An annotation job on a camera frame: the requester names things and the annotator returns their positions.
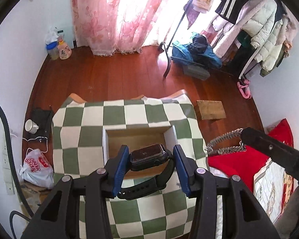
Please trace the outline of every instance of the white mug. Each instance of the white mug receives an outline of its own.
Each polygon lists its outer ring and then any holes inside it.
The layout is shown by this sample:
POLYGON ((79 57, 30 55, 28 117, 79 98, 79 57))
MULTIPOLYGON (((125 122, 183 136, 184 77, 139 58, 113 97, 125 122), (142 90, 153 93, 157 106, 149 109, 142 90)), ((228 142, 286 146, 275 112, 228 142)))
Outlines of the white mug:
POLYGON ((35 134, 39 129, 39 126, 35 124, 32 120, 28 119, 25 124, 25 129, 31 134, 35 134))

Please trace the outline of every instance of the blue gripper pad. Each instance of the blue gripper pad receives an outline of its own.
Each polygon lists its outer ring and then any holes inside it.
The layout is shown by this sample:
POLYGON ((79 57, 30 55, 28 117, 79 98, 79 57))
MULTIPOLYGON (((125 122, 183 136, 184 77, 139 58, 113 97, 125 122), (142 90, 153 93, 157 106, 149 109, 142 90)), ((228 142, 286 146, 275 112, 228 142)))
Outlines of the blue gripper pad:
POLYGON ((113 185, 113 189, 112 189, 112 194, 114 197, 116 197, 116 195, 121 190, 123 178, 124 178, 127 164, 128 164, 128 156, 129 156, 128 147, 125 146, 123 153, 122 153, 122 157, 120 159, 120 162, 119 162, 116 172, 114 174, 114 185, 113 185))
POLYGON ((182 150, 182 147, 180 145, 175 145, 173 148, 173 156, 175 158, 175 167, 176 167, 178 179, 180 182, 180 186, 182 188, 182 191, 188 197, 191 194, 191 190, 189 188, 188 174, 185 170, 184 163, 183 163, 182 158, 179 153, 180 150, 182 150))

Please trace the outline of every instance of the red logo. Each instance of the red logo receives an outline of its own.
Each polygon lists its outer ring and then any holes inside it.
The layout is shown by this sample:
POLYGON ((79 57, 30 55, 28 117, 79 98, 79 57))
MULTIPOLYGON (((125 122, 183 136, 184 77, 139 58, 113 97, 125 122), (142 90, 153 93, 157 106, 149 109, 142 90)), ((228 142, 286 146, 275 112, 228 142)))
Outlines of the red logo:
POLYGON ((27 158, 25 159, 25 162, 29 165, 31 172, 37 172, 40 171, 40 165, 35 161, 34 158, 27 158))
POLYGON ((50 166, 50 164, 44 156, 40 156, 38 160, 43 165, 43 167, 48 168, 50 166))

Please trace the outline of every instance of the watch face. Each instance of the watch face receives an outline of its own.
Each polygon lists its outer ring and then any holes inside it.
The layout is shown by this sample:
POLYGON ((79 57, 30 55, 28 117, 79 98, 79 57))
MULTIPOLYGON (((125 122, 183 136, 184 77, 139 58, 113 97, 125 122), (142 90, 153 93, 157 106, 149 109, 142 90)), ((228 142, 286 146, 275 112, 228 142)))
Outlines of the watch face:
POLYGON ((162 144, 155 144, 131 152, 131 163, 144 162, 163 156, 165 149, 162 144))

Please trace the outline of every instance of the wall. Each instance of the wall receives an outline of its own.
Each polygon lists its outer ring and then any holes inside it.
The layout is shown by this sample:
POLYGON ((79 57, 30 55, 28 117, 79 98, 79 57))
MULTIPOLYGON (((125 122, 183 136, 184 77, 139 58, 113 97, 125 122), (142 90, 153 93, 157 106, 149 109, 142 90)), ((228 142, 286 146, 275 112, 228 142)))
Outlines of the wall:
POLYGON ((286 118, 290 124, 295 148, 299 150, 299 32, 290 56, 266 77, 259 68, 250 77, 251 94, 264 127, 286 118))
MULTIPOLYGON (((45 35, 51 26, 72 24, 70 0, 20 0, 0 25, 0 106, 10 128, 16 169, 21 165, 23 124, 29 97, 47 52, 45 35)), ((0 125, 0 222, 8 233, 9 214, 21 211, 17 195, 8 195, 2 174, 0 125)), ((25 227, 14 218, 18 237, 25 227)))

